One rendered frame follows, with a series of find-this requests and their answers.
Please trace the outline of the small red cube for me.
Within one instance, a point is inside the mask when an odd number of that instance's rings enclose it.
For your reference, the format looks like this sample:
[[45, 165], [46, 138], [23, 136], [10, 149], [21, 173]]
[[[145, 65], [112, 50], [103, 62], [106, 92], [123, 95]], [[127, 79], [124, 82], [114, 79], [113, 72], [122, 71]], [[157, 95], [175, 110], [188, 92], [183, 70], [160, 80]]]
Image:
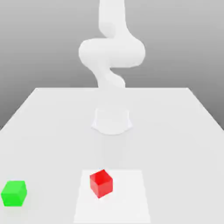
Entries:
[[113, 179], [102, 169], [90, 175], [90, 188], [100, 199], [113, 191]]

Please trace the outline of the small green cube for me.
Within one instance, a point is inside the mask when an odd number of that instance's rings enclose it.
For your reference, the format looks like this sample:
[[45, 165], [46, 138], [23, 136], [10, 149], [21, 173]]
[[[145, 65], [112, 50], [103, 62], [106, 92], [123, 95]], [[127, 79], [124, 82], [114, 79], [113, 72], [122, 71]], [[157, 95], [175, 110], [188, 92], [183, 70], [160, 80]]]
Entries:
[[21, 207], [27, 196], [27, 187], [25, 181], [7, 181], [0, 195], [5, 207]]

